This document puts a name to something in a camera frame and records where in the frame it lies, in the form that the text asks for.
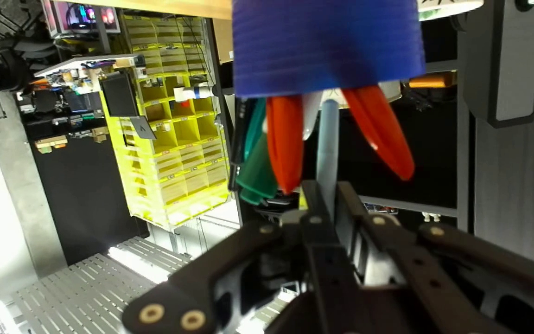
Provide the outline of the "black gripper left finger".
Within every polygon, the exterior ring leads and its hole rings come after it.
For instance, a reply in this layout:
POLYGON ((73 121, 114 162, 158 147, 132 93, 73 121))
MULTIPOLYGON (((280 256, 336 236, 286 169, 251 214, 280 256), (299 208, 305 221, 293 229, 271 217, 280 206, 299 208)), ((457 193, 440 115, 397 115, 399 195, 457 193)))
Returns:
POLYGON ((310 268, 312 294, 323 334, 364 334, 358 316, 358 284, 330 221, 316 180, 303 184, 308 216, 301 221, 303 247, 310 268))

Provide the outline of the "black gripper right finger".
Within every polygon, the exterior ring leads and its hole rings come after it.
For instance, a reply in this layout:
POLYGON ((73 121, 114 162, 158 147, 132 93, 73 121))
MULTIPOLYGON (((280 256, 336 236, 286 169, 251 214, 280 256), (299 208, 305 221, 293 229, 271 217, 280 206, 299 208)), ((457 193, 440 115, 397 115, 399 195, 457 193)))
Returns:
POLYGON ((351 255, 356 255, 356 243, 386 255, 440 334, 508 334, 507 327, 473 308, 414 232, 384 216, 369 216, 349 182, 336 186, 336 206, 342 245, 351 255))

